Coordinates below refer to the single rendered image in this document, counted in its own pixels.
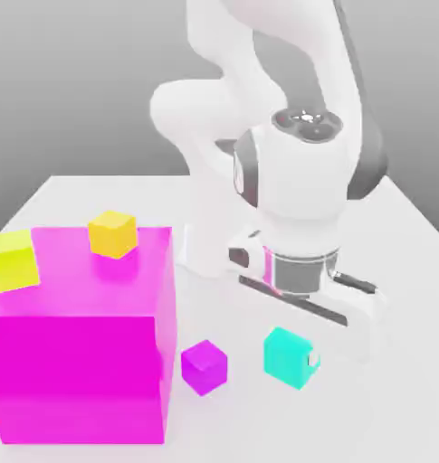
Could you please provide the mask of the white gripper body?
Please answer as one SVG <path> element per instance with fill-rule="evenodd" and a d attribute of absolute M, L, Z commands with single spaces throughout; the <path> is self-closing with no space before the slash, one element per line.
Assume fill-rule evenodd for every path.
<path fill-rule="evenodd" d="M 238 277 L 241 285 L 263 295 L 271 312 L 285 327 L 298 330 L 370 330 L 380 311 L 377 296 L 343 285 L 327 274 L 301 281 L 299 293 L 279 291 L 252 277 Z"/>

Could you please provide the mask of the small turquoise cube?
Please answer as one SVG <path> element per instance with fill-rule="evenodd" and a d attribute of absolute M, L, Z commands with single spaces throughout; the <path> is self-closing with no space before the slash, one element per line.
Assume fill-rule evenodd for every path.
<path fill-rule="evenodd" d="M 318 368 L 310 368 L 307 356 L 311 341 L 276 327 L 263 342 L 263 369 L 270 376 L 300 390 Z"/>

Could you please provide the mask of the small purple cube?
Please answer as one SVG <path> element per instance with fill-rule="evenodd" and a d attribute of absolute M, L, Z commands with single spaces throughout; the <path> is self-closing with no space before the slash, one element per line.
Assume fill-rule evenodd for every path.
<path fill-rule="evenodd" d="M 182 352 L 181 373 L 184 381 L 200 396 L 226 383 L 227 355 L 209 340 Z"/>

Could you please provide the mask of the small orange cube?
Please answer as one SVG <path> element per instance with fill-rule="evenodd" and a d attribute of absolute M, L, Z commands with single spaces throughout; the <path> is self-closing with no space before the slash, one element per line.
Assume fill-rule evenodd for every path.
<path fill-rule="evenodd" d="M 88 223 L 91 251 L 118 260 L 138 246 L 136 218 L 125 213 L 106 211 Z"/>

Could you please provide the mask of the small yellow cube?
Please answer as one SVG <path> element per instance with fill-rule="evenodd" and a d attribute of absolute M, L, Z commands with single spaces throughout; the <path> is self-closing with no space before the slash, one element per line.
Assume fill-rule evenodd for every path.
<path fill-rule="evenodd" d="M 0 233 L 0 294 L 40 284 L 29 229 Z"/>

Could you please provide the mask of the large magenta box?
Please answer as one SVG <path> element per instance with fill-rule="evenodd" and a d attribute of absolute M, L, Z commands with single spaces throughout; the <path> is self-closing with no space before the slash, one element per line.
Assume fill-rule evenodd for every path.
<path fill-rule="evenodd" d="M 0 294 L 5 444 L 161 444 L 177 345 L 172 231 L 93 254 L 82 227 L 37 227 L 41 282 Z"/>

